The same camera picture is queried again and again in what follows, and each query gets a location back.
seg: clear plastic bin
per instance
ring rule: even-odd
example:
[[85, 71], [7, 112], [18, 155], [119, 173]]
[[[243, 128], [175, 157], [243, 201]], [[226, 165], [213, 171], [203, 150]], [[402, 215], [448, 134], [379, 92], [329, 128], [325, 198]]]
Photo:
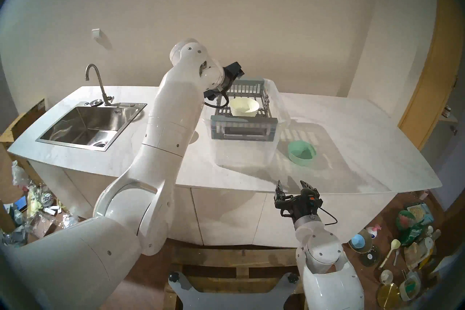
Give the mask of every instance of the clear plastic bin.
[[[214, 162], [219, 166], [235, 168], [266, 167], [274, 156], [282, 131], [289, 126], [291, 119], [284, 107], [280, 93], [278, 92], [274, 82], [269, 79], [256, 80], [263, 81], [264, 88], [269, 99], [271, 117], [277, 119], [277, 121], [274, 120], [272, 125], [266, 125], [268, 126], [266, 136], [256, 135], [256, 140], [248, 139], [247, 141], [238, 139], [241, 138], [241, 136], [237, 135], [238, 131], [240, 132], [240, 128], [248, 127], [253, 129], [255, 127], [263, 127], [263, 124], [259, 125], [256, 123], [250, 123], [250, 120], [247, 120], [244, 117], [228, 117], [228, 121], [230, 121], [228, 122], [230, 135], [226, 135], [221, 139], [215, 138], [218, 137], [219, 134], [224, 134], [224, 122], [217, 121], [218, 118], [216, 116], [212, 120], [212, 115], [215, 115], [214, 108], [208, 106], [204, 106], [203, 108], [201, 119], [207, 126], [211, 156]], [[240, 80], [236, 80], [228, 92], [228, 95], [231, 95], [230, 98], [232, 98], [234, 94], [237, 95], [238, 91], [241, 92], [240, 86], [239, 90], [237, 89], [237, 86], [234, 88], [235, 84], [248, 83], [248, 81], [251, 82], [254, 81], [254, 79], [242, 78]], [[247, 87], [247, 91], [242, 92], [240, 96], [256, 98], [256, 94], [252, 93], [252, 87], [250, 87], [250, 89], [251, 90], [249, 92]], [[262, 98], [256, 98], [256, 100], [259, 102], [260, 106], [263, 107]]]

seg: yellow spoon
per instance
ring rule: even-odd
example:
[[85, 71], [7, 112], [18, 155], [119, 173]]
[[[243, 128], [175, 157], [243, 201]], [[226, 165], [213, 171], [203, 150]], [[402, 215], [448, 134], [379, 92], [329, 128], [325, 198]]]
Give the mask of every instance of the yellow spoon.
[[386, 258], [384, 259], [383, 263], [378, 267], [378, 269], [382, 269], [384, 264], [386, 264], [387, 259], [390, 257], [391, 253], [394, 250], [397, 250], [400, 247], [400, 241], [398, 239], [394, 239], [391, 242], [391, 250], [389, 250], [389, 253], [387, 254]]

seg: wooden pallet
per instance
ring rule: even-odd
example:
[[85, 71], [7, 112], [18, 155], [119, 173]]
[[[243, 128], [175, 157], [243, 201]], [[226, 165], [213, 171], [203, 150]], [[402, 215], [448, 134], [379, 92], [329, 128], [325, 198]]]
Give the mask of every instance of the wooden pallet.
[[[182, 272], [197, 291], [220, 293], [269, 292], [285, 273], [299, 273], [295, 249], [219, 250], [173, 247], [170, 270]], [[294, 294], [303, 294], [300, 281]], [[166, 281], [163, 309], [181, 308], [180, 299]]]

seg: cable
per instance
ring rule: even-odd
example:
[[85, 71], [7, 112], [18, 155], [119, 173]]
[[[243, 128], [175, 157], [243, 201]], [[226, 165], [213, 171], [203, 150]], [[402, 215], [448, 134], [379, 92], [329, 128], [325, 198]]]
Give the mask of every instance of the cable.
[[333, 216], [331, 215], [328, 211], [326, 211], [325, 209], [323, 209], [322, 207], [320, 207], [320, 209], [322, 209], [325, 213], [327, 213], [329, 216], [331, 216], [334, 220], [336, 220], [335, 223], [330, 223], [330, 224], [325, 224], [325, 226], [327, 225], [334, 225], [334, 224], [337, 224], [338, 223], [338, 220]]
[[223, 109], [223, 108], [225, 108], [226, 106], [228, 106], [228, 105], [229, 105], [229, 97], [228, 97], [228, 95], [226, 95], [226, 91], [223, 90], [223, 91], [221, 91], [220, 93], [221, 93], [221, 94], [224, 96], [224, 98], [226, 99], [226, 103], [225, 103], [224, 105], [215, 106], [215, 105], [207, 104], [206, 102], [204, 102], [204, 104], [207, 105], [208, 107], [213, 107], [214, 109]]

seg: gray dish rack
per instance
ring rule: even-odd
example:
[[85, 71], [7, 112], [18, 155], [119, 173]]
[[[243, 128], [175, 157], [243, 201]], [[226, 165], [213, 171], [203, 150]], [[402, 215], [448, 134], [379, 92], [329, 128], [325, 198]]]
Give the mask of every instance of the gray dish rack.
[[[273, 141], [278, 119], [270, 111], [270, 100], [265, 90], [265, 80], [238, 79], [228, 90], [230, 99], [236, 97], [253, 98], [260, 104], [255, 117], [233, 116], [229, 106], [216, 109], [211, 116], [212, 139], [242, 141]], [[218, 96], [220, 106], [223, 96]]]

